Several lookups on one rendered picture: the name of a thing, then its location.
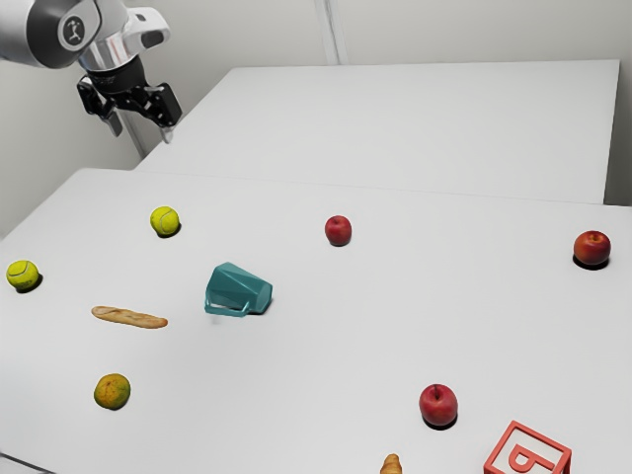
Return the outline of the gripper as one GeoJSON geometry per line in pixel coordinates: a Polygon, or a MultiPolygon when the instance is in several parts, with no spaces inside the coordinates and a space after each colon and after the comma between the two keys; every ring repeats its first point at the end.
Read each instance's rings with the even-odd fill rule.
{"type": "Polygon", "coordinates": [[[113,136],[122,134],[116,107],[131,107],[158,126],[162,140],[169,144],[183,111],[171,86],[147,84],[139,56],[127,64],[108,71],[88,71],[77,83],[84,110],[105,123],[113,136]]]}

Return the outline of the teal faceted mug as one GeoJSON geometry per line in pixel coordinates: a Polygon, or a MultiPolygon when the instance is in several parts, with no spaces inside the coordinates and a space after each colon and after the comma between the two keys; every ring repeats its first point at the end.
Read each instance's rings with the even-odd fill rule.
{"type": "Polygon", "coordinates": [[[213,269],[206,286],[204,311],[230,317],[263,314],[272,299],[270,283],[226,262],[213,269]]]}

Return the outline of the yellow-green tennis ball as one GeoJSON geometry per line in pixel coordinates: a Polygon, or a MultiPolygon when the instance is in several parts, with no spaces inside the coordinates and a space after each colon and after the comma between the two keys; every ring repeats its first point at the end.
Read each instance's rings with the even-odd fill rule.
{"type": "Polygon", "coordinates": [[[6,279],[16,290],[27,290],[35,286],[40,278],[38,267],[31,261],[20,260],[10,264],[6,279]]]}
{"type": "Polygon", "coordinates": [[[150,214],[150,225],[158,236],[168,237],[178,232],[181,222],[173,207],[159,206],[150,214]]]}

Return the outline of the baguette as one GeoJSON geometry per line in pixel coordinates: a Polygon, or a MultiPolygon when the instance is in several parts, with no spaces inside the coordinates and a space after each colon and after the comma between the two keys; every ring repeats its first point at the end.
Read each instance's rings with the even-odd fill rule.
{"type": "Polygon", "coordinates": [[[162,329],[169,324],[165,318],[112,306],[94,306],[91,313],[104,321],[142,329],[162,329]]]}

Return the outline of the small dark red apple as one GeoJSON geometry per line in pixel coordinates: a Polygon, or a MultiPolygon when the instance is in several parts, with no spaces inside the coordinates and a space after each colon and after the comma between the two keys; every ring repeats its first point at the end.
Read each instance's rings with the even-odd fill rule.
{"type": "Polygon", "coordinates": [[[351,242],[353,228],[351,222],[343,215],[329,217],[324,230],[326,238],[333,246],[342,247],[351,242]]]}

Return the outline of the orange with green patches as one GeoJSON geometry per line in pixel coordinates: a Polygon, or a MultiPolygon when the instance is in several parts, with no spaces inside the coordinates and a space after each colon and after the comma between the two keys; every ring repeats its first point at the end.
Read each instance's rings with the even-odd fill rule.
{"type": "Polygon", "coordinates": [[[116,411],[127,403],[130,393],[131,385],[128,379],[119,373],[111,373],[101,377],[93,396],[100,407],[116,411]]]}

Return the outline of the large red apple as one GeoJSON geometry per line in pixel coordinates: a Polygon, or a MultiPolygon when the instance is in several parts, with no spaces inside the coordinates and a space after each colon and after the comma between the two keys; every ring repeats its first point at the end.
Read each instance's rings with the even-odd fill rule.
{"type": "Polygon", "coordinates": [[[458,415],[458,401],[454,392],[446,385],[431,384],[421,393],[419,408],[422,418],[431,426],[446,427],[458,415]]]}

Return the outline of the red-orange apple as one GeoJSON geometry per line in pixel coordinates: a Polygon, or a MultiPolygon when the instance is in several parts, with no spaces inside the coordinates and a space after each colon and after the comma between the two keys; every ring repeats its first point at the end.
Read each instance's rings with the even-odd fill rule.
{"type": "Polygon", "coordinates": [[[611,242],[608,236],[597,230],[588,230],[576,237],[574,257],[586,266],[598,266],[610,256],[611,242]]]}

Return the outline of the red letter block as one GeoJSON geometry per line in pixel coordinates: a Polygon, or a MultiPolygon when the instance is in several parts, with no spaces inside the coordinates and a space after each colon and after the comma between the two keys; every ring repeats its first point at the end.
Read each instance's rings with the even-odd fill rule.
{"type": "Polygon", "coordinates": [[[572,449],[511,421],[483,465],[483,474],[571,474],[572,449]]]}

